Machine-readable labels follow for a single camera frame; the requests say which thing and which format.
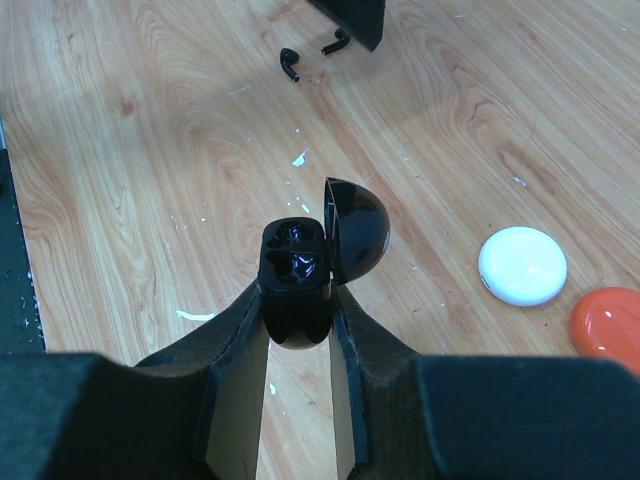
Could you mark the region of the black earbud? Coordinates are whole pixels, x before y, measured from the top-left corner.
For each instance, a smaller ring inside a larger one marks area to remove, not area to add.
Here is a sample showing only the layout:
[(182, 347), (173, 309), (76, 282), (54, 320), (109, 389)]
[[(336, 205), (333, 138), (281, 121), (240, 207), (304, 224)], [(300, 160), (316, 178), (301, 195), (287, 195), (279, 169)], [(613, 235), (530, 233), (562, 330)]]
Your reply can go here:
[(298, 82), (300, 77), (298, 73), (294, 69), (294, 65), (297, 64), (300, 60), (300, 55), (290, 49), (290, 48), (282, 48), (279, 54), (280, 66), (284, 73), (294, 82)]
[(337, 28), (334, 31), (334, 37), (335, 37), (334, 42), (328, 45), (325, 45), (321, 48), (321, 53), (324, 56), (331, 55), (345, 48), (351, 40), (351, 36), (348, 33), (346, 33), (342, 28)]

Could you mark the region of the black charging case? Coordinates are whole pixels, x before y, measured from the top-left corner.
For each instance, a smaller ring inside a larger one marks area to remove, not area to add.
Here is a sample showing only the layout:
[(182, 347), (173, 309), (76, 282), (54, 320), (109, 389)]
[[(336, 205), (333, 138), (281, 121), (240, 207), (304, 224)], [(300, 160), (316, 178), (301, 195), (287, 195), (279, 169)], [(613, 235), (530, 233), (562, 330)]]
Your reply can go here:
[(390, 240), (390, 219), (367, 188), (328, 177), (324, 217), (288, 217), (263, 230), (257, 276), (262, 316), (287, 349), (320, 344), (332, 326), (331, 294), (370, 272)]

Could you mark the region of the white charging case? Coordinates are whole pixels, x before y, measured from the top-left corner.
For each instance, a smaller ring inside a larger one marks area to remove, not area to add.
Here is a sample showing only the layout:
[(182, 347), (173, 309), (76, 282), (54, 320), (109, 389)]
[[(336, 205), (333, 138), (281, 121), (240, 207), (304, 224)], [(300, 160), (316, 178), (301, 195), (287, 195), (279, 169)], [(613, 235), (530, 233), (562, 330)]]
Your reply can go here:
[(480, 249), (478, 271), (489, 292), (518, 307), (542, 305), (568, 278), (565, 253), (550, 235), (524, 226), (502, 229)]

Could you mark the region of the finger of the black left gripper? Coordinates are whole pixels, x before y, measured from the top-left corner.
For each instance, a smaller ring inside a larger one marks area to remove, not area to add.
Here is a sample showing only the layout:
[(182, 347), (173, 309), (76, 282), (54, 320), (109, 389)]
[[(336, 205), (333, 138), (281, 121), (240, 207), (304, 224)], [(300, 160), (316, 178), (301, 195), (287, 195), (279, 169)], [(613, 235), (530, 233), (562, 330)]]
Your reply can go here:
[(385, 0), (309, 0), (368, 51), (383, 38)]

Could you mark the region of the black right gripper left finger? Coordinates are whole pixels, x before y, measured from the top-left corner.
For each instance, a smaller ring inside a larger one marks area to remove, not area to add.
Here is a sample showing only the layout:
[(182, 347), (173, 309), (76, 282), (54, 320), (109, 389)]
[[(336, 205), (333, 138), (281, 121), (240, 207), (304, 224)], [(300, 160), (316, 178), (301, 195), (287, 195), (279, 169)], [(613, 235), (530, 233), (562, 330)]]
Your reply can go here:
[(252, 479), (267, 334), (259, 289), (125, 366), (96, 353), (1, 358), (5, 479)]

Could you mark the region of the orange earbud charging case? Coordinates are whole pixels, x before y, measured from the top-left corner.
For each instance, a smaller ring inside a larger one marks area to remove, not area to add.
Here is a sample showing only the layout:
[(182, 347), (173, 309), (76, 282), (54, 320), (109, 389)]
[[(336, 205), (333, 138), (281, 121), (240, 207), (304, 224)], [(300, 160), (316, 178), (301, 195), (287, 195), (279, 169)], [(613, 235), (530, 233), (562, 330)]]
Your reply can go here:
[(569, 331), (581, 355), (638, 364), (639, 292), (606, 287), (584, 295), (572, 310)]

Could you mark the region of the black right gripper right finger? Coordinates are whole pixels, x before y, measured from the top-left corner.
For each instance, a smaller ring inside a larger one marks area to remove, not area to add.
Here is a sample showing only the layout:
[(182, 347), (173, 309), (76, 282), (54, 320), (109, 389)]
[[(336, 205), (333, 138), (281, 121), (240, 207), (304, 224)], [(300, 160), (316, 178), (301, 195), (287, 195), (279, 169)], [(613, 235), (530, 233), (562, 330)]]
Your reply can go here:
[(329, 337), (342, 479), (635, 479), (639, 382), (576, 357), (422, 355), (344, 287)]

